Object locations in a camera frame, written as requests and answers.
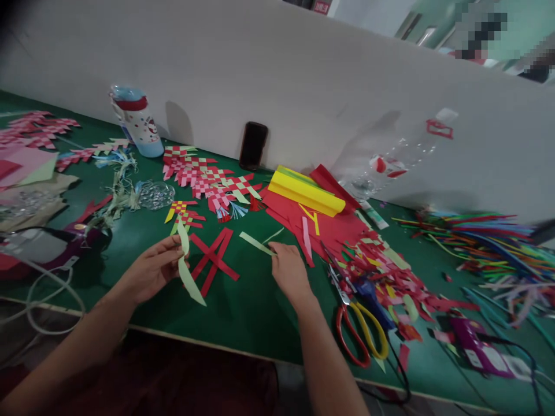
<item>green tabletop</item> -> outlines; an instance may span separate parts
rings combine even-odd
[[[121,129],[115,124],[0,92],[0,112],[20,110],[48,110],[57,117],[75,118],[82,128],[73,128],[72,132],[64,137],[84,147],[93,143],[102,143],[108,138],[123,137]],[[0,121],[5,125],[13,118],[16,117],[4,117]],[[234,139],[237,134],[238,132],[230,132]],[[72,148],[60,140],[56,140],[55,145],[58,151],[62,152]],[[139,170],[131,175],[133,182],[148,179],[162,180],[161,158],[146,159],[138,152],[135,152],[135,156],[139,163]],[[234,159],[202,150],[198,152],[198,156],[217,159],[219,168],[231,169],[237,176],[248,173],[240,169]],[[69,207],[49,223],[50,226],[59,229],[77,219],[93,199],[97,202],[103,199],[108,194],[106,187],[110,186],[113,180],[111,168],[98,169],[92,162],[71,165],[64,173],[78,176],[81,182],[64,193]],[[268,180],[269,173],[266,171],[256,173],[253,183]],[[176,200],[193,199],[189,187],[180,188],[175,182],[170,181],[170,183],[175,185]],[[378,202],[373,205],[391,224],[380,234],[394,250],[403,254],[412,265],[414,273],[425,282],[428,289],[450,299],[465,300],[460,286],[475,285],[480,280],[469,273],[455,271],[460,264],[458,259],[422,238],[411,239],[412,232],[389,220],[391,217],[412,218],[410,210],[391,204],[381,208]],[[218,271],[206,297],[207,307],[192,301],[181,282],[174,280],[151,301],[137,309],[131,320],[132,326],[243,354],[302,364],[301,345],[294,313],[274,282],[270,258],[239,238],[239,234],[245,231],[262,241],[282,226],[264,211],[249,212],[241,219],[219,224],[216,216],[208,210],[205,199],[200,200],[199,205],[196,205],[193,210],[205,216],[206,221],[202,222],[203,228],[192,228],[191,233],[196,233],[206,245],[210,246],[224,227],[233,230],[233,237],[225,252],[224,261],[239,273],[240,279],[233,281],[223,272]],[[113,237],[109,247],[102,253],[89,253],[74,266],[72,286],[88,309],[92,308],[95,302],[114,285],[143,250],[169,235],[173,221],[164,223],[167,212],[167,208],[158,211],[141,209],[133,213],[126,211],[112,229]],[[297,243],[295,237],[287,230],[276,240],[287,244]],[[191,266],[194,267],[201,256],[202,253],[198,247],[191,244],[189,259]],[[314,262],[316,267],[308,269],[310,284],[320,301],[330,328],[335,332],[337,293],[326,276],[324,262],[317,255]],[[197,280],[199,286],[202,285],[208,270],[207,266]],[[443,279],[443,272],[451,275],[452,283]],[[30,278],[18,282],[1,282],[0,295],[4,298],[23,300],[31,283]],[[50,283],[45,283],[35,299],[40,299],[40,296],[51,290],[51,287]],[[68,310],[79,309],[75,300],[66,292],[52,299],[50,303]],[[478,313],[464,312],[468,317],[483,322]],[[540,320],[540,322],[548,332],[555,333],[555,325],[552,321]],[[424,341],[408,343],[410,348],[408,377],[413,393],[493,408],[501,413],[533,414],[535,412],[529,384],[499,377],[486,379],[467,368],[464,362],[458,362],[451,352],[428,334],[427,329],[434,327],[434,324],[419,319],[416,322],[416,328]],[[528,322],[508,335],[513,341],[529,349],[543,371],[551,378],[555,378],[553,351]],[[398,337],[392,335],[391,338],[395,350],[398,351]],[[361,369],[353,365],[351,369],[360,380],[401,389],[400,376],[396,371],[397,365],[392,354],[389,356],[389,361],[390,364],[386,364],[385,374],[375,362],[369,369]],[[542,402],[546,414],[552,414],[555,411],[555,400],[543,388],[541,390],[543,390]]]

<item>black phone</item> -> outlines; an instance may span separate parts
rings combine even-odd
[[[252,171],[258,169],[267,137],[268,127],[264,124],[249,121],[245,125],[243,145],[239,158],[239,166],[241,168]]]

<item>kids water bottle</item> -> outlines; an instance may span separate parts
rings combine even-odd
[[[138,88],[112,86],[109,95],[121,129],[139,153],[149,158],[164,153],[145,93]]]

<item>white cable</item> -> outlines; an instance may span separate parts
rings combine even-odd
[[[20,257],[17,253],[15,253],[12,250],[9,250],[6,246],[0,247],[0,252],[3,252],[6,255],[15,257],[16,259],[18,259],[19,261],[25,263],[26,265],[34,268],[35,270],[41,272],[42,274],[33,282],[33,284],[31,285],[31,287],[29,288],[29,292],[27,293],[27,299],[25,300],[25,309],[16,313],[15,315],[12,315],[9,318],[6,318],[5,320],[0,321],[0,325],[3,324],[7,324],[8,322],[11,322],[17,318],[19,318],[20,316],[26,314],[27,315],[27,319],[29,320],[29,324],[31,324],[31,326],[39,333],[44,334],[44,335],[62,335],[68,332],[73,331],[73,329],[77,326],[77,324],[81,321],[81,319],[83,318],[85,312],[86,312],[86,308],[85,308],[85,304],[83,303],[83,301],[81,300],[81,298],[79,297],[79,295],[77,294],[77,292],[75,292],[75,290],[73,290],[73,288],[69,285],[69,283],[71,282],[71,278],[73,276],[73,268],[71,267],[66,267],[66,266],[60,266],[57,268],[54,268],[52,270],[46,270],[42,267],[40,267],[39,265],[37,265],[36,263],[22,258]],[[58,276],[56,276],[54,273],[54,271],[56,270],[67,270],[68,273],[68,279],[66,281],[60,279]],[[35,289],[36,285],[38,282],[40,282],[40,280],[44,277],[44,276],[48,276],[50,277],[52,280],[54,280],[57,284],[59,284],[61,286],[60,289],[56,290],[54,293],[48,295],[47,297],[45,297],[42,300],[36,300],[36,301],[31,301],[32,296],[33,296],[33,290]],[[77,323],[75,323],[74,326],[72,326],[69,329],[63,330],[63,331],[49,331],[47,329],[41,328],[36,322],[35,319],[32,316],[31,311],[36,308],[39,304],[47,302],[48,300],[50,300],[51,298],[55,297],[56,295],[58,295],[59,293],[61,293],[63,290],[67,290],[69,292],[70,295],[72,295],[75,300],[77,301],[77,303],[79,304],[79,307],[81,309],[81,316],[79,317],[79,320],[77,321]]]

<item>yellow-handled scissors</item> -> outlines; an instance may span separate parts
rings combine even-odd
[[[330,252],[325,248],[326,253],[328,254],[328,256],[330,257],[330,259],[335,263],[335,258],[332,257],[332,255],[330,254]],[[376,319],[376,317],[374,315],[372,315],[368,309],[366,309],[363,305],[361,305],[360,302],[354,301],[352,302],[349,299],[349,296],[347,295],[347,293],[341,288],[340,285],[340,279],[339,276],[337,275],[337,273],[334,270],[334,267],[332,265],[328,265],[329,267],[329,272],[330,272],[330,277],[331,277],[331,281],[333,283],[333,285],[335,286],[335,288],[337,289],[338,293],[339,293],[339,297],[341,299],[341,305],[339,306],[339,310],[337,312],[337,317],[335,320],[335,326],[337,328],[337,333],[339,335],[339,340],[341,341],[341,344],[343,345],[343,348],[345,349],[345,351],[347,351],[347,353],[349,354],[349,357],[351,358],[351,360],[353,360],[353,362],[362,368],[366,368],[370,365],[370,353],[368,352],[368,348],[370,349],[370,352],[374,355],[374,357],[376,357],[377,359],[381,359],[381,360],[385,360],[389,354],[389,346],[387,344],[387,339],[386,339],[386,334],[382,328],[382,326],[380,325],[379,321]],[[349,313],[347,311],[347,306],[351,307],[355,313],[355,315],[357,316],[357,319],[360,323],[360,326],[362,327],[362,332],[364,333],[364,339],[366,340],[366,344],[362,341],[362,339],[360,338],[360,336],[358,335],[357,331],[355,330],[353,324],[351,323],[351,320],[349,319]],[[374,324],[374,326],[376,327],[376,329],[378,330],[378,335],[380,338],[380,344],[382,345],[382,349],[381,351],[377,351],[376,347],[374,346],[374,342],[372,341],[372,336],[370,334],[370,329],[368,328],[368,324],[366,319],[364,318],[364,315],[366,315],[368,318],[370,318],[370,320],[372,321],[372,323]],[[343,321],[345,321],[345,324],[347,326],[347,328],[349,329],[349,332],[354,336],[357,344],[360,346],[360,348],[362,349],[362,353],[363,353],[363,359],[362,360],[358,360],[353,353],[349,350],[347,344],[345,343],[345,339],[343,338],[343,333],[341,330],[341,326]]]

